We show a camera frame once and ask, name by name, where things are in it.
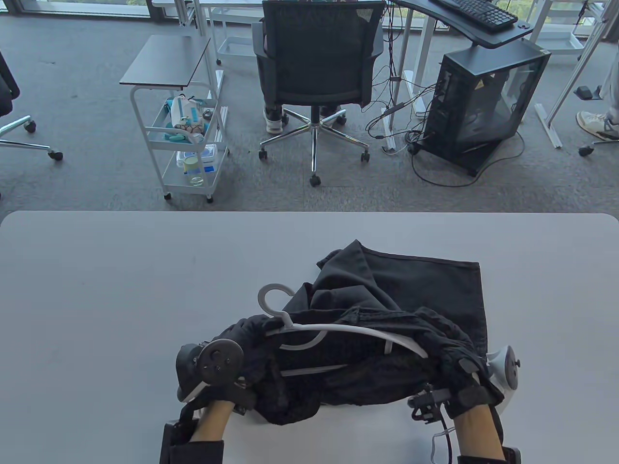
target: forearm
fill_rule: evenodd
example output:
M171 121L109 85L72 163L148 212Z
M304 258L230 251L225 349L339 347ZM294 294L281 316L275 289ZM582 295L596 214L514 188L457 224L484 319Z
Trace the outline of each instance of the forearm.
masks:
M462 456L505 460L490 408L476 406L454 419Z
M234 404L216 401L202 416L189 443L170 450L170 464L221 464L223 431Z

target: gray carpet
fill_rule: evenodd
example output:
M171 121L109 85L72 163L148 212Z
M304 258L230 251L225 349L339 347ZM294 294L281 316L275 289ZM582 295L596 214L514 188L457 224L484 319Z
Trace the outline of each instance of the gray carpet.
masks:
M28 135L19 129L12 138L51 144L65 154L62 163L54 163L43 152L2 149L0 219L15 210L605 212L619 216L617 147L604 145L589 158L581 158L577 151L593 137L578 128L574 114L580 109L605 111L600 101L581 102L569 96L555 119L564 143L561 150L552 147L531 106L521 125L526 141L523 156L492 166L474 186L462 189L421 182L405 150L393 157L384 155L381 141L370 139L364 131L366 122L378 114L378 105L363 114L350 105L344 130L370 143L371 161L361 164L356 147L323 139L318 158L322 186L312 188L308 135L269 147L268 163L258 160L257 143L266 133L256 63L250 58L229 58L223 64L222 93L230 107L232 155L215 202L209 205L202 197L179 194L166 202L137 130L129 89L118 85L153 33L183 30L132 21L0 17L0 47L22 89L15 111L0 122L32 114L37 133ZM242 28L241 33L249 36L249 29ZM418 35L410 39L409 69L418 39ZM444 53L469 43L460 37L436 37L425 84L436 80ZM579 83L592 88L601 83L616 48L600 45ZM383 54L375 69L386 61ZM552 57L532 103L541 102L549 110L575 62L575 58ZM157 92L142 96L147 119L164 96ZM404 128L410 113L400 113L396 125ZM401 136L398 144L402 146ZM520 149L515 137L496 157ZM163 162L167 153L160 154ZM421 154L416 165L423 175L441 183L470 180L428 154Z

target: black mesh office chair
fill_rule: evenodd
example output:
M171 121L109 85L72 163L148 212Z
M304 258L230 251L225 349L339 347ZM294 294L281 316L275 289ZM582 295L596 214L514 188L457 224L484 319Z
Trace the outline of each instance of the black mesh office chair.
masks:
M0 116L6 116L13 111L12 101L19 97L19 87L13 78L9 66L6 64L2 53L0 53ZM16 121L10 122L0 127L0 137L12 131L16 127L23 126L29 133L34 133L37 125L32 120L31 116L24 116ZM22 142L12 142L0 138L0 147L8 148L31 148L32 150L45 150L49 157L55 161L63 159L63 154L55 152L47 145L25 144Z
M320 185L316 175L320 132L362 147L361 160L370 160L368 144L328 125L343 124L346 110L320 119L319 108L347 103L363 107L371 101L374 61L383 52L379 23L385 3L263 1L262 7L264 23L253 24L252 35L265 102L310 106L311 117L284 108L283 124L292 116L304 125L261 142L259 157L267 158L266 145L311 132L309 182L315 187Z

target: chair armrest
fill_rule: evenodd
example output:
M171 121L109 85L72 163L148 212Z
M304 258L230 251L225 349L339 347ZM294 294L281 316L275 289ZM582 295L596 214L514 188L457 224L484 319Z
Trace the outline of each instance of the chair armrest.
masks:
M379 24L376 29L376 35L374 36L374 49L372 50L371 58L376 58L379 56L384 50L384 41L383 41L383 28Z
M254 53L256 56L267 57L264 51L264 33L262 32L263 24L261 22L251 23L251 41L254 45Z

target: hanger hook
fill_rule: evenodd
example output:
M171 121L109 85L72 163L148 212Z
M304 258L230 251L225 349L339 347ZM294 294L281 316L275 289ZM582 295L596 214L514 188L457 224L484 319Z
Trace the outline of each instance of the hanger hook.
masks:
M271 290L280 290L283 291L288 296L294 296L295 292L290 289L290 287L286 287L281 283L268 283L263 286L260 290L258 290L258 304L262 308L262 310L270 316L279 317L284 322L284 327L286 329L292 328L292 319L290 318L290 314L285 311L276 311L271 309L266 301L267 293Z

